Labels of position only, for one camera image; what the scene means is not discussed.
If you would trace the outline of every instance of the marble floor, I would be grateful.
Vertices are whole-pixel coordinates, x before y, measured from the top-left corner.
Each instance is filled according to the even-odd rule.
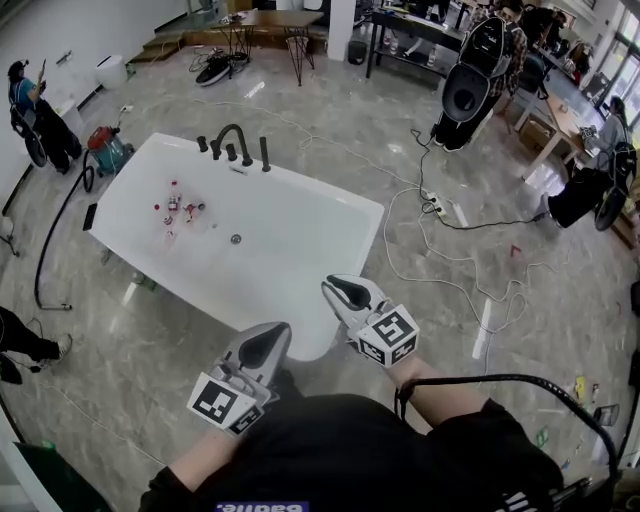
[[[244,129],[250,152],[259,154],[258,137],[265,135],[272,163],[385,207],[409,185],[351,152],[406,181],[418,179],[423,150],[410,130],[428,134],[439,116],[433,78],[402,68],[379,69],[366,80],[364,66],[317,57],[316,70],[306,67],[298,87],[284,51],[256,49],[254,57],[234,80],[209,88],[197,87],[188,72],[191,48],[142,66],[123,87],[101,93],[84,108],[83,140],[96,126],[115,124],[120,107],[132,105],[133,112],[122,117],[122,138],[136,147],[154,132],[212,138],[235,122]],[[318,138],[301,147],[309,142],[307,135],[279,116],[344,147]],[[459,203],[470,224],[530,218],[541,191],[561,186],[553,162],[539,170],[537,188],[524,184],[519,176],[533,156],[505,121],[495,118],[462,152],[445,154],[434,146],[424,158],[425,184]],[[44,264],[43,301],[68,302],[73,310],[38,310],[33,280],[40,250],[78,172],[64,177],[50,169],[31,173],[9,213],[22,256],[9,258],[0,247],[0,304],[25,322],[37,317],[45,336],[56,339],[70,332],[73,350],[53,370],[24,373],[24,385],[2,384],[0,390],[30,442],[55,443],[114,510],[131,511],[161,468],[141,450],[169,463],[207,429],[185,404],[197,375],[222,353],[232,331],[159,287],[131,285],[134,269],[115,255],[104,258],[103,247],[82,232],[86,208],[109,178],[90,195],[75,194]],[[473,264],[452,262],[434,250],[474,257],[480,287],[498,299],[510,279],[526,282],[512,285],[505,300],[492,302],[492,329],[504,324],[516,292],[521,295],[513,299],[509,319],[522,316],[492,337],[489,371],[540,375],[566,389],[584,375],[588,390],[600,385],[596,405],[620,404],[612,430],[619,443],[630,410],[626,379],[637,338],[628,300],[636,277],[632,253],[613,233],[597,233],[591,216],[563,232],[546,222],[458,232],[427,217],[423,226],[434,249],[429,250],[416,224],[419,213],[415,192],[399,195],[391,211],[389,253],[398,273],[460,285],[480,316],[486,296],[474,287]],[[510,255],[512,245],[520,252]],[[553,270],[532,266],[527,275],[528,265],[539,262]],[[363,274],[413,314],[422,330],[422,357],[451,375],[485,371],[485,361],[472,358],[479,326],[465,295],[447,284],[400,279],[387,260],[382,227]],[[393,389],[384,374],[344,345],[320,360],[287,361],[286,366],[306,394],[358,393],[391,406]],[[524,384],[484,389],[522,421],[530,436],[548,426],[544,449],[559,464],[571,459],[569,479],[590,471],[594,435],[555,399]],[[415,417],[411,420],[418,426]]]

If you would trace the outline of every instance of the white bathtub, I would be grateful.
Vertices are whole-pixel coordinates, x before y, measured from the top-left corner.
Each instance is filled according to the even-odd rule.
[[[216,162],[195,142],[155,133],[98,202],[90,233],[234,329],[288,322],[289,357],[312,361],[327,352],[338,327],[320,283],[328,274],[360,274],[384,208],[286,169],[261,169],[254,160],[239,174],[226,152]],[[181,214],[167,228],[172,180],[183,205],[203,202],[205,209],[191,224]],[[233,244],[236,234],[241,241]]]

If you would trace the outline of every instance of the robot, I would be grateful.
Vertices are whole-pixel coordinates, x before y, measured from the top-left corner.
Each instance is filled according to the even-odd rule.
[[[372,281],[330,275],[321,284],[334,314],[347,328],[347,343],[386,368],[412,353],[420,329],[406,308]],[[279,400],[274,380],[291,344],[285,322],[260,324],[240,332],[224,357],[200,374],[187,408],[231,436],[246,432]]]

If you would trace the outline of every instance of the floor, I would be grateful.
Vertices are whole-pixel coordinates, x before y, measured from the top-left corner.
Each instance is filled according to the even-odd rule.
[[[306,67],[298,87],[285,52],[256,49],[254,61],[234,80],[203,89],[187,71],[192,58],[193,50],[185,48],[166,62],[138,68],[119,90],[101,93],[83,110],[83,140],[96,126],[115,124],[120,107],[132,105],[133,112],[122,117],[122,138],[136,147],[156,131],[210,139],[235,122],[244,129],[250,152],[259,154],[258,137],[266,135],[273,164],[386,207],[409,187],[339,145],[314,139],[301,148],[306,135],[256,110],[268,109],[315,135],[339,141],[409,182],[418,179],[423,150],[410,129],[422,131],[426,140],[439,116],[433,78],[405,68],[381,68],[366,80],[364,67],[317,57],[316,70]],[[234,104],[215,105],[222,102]],[[510,117],[518,114],[514,107]],[[544,188],[553,192],[561,186],[550,166],[539,170],[537,189],[522,182],[519,176],[533,156],[503,119],[494,118],[462,152],[445,154],[434,147],[424,159],[425,183],[459,203],[470,224],[527,219]],[[107,258],[104,248],[82,232],[86,208],[109,178],[91,195],[75,194],[44,264],[43,301],[68,302],[73,310],[38,310],[33,279],[40,250],[79,172],[76,168],[61,177],[48,171],[31,173],[10,211],[22,256],[9,258],[0,247],[0,304],[25,322],[37,317],[53,339],[70,332],[74,346],[52,371],[24,373],[24,385],[3,384],[0,390],[30,442],[52,441],[115,511],[136,510],[147,482],[161,468],[141,450],[169,463],[207,429],[185,404],[197,375],[222,353],[232,332],[166,290],[132,286],[134,269],[115,255]],[[428,250],[416,224],[419,213],[415,191],[397,197],[387,235],[398,273],[460,285],[482,316],[486,296],[474,289],[473,264],[452,262]],[[456,221],[453,215],[450,221]],[[480,286],[498,299],[510,279],[530,278],[529,286],[512,285],[504,301],[492,303],[491,329],[504,324],[511,297],[509,319],[522,316],[492,337],[488,370],[539,375],[567,390],[580,375],[588,391],[598,383],[595,405],[620,404],[620,419],[612,430],[619,443],[630,409],[626,378],[637,339],[628,300],[636,277],[632,253],[613,233],[597,233],[591,216],[563,232],[546,221],[458,232],[427,217],[423,226],[437,251],[474,257]],[[512,253],[513,246],[520,250]],[[548,262],[554,270],[534,266],[527,278],[527,266],[538,262]],[[451,285],[396,276],[387,260],[382,227],[363,275],[414,316],[422,331],[418,352],[423,358],[451,375],[485,371],[485,360],[472,358],[480,329],[464,294]],[[342,344],[320,360],[287,361],[286,366],[305,394],[357,393],[391,406],[393,389],[384,374]],[[594,435],[559,402],[522,384],[484,389],[522,421],[532,438],[548,426],[544,450],[559,464],[570,459],[568,479],[588,474]],[[415,416],[410,419],[424,429]]]

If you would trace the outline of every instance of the black faucet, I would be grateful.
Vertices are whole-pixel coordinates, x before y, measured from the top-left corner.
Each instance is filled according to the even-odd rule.
[[[238,139],[240,140],[240,150],[242,151],[242,165],[244,167],[249,167],[253,163],[253,160],[249,156],[249,151],[247,150],[247,142],[244,139],[242,128],[240,128],[237,124],[228,124],[222,129],[222,131],[218,135],[218,138],[214,141],[211,141],[213,159],[220,159],[220,156],[222,155],[222,150],[220,149],[220,146],[222,145],[222,139],[224,139],[225,135],[231,130],[235,130],[238,133]]]

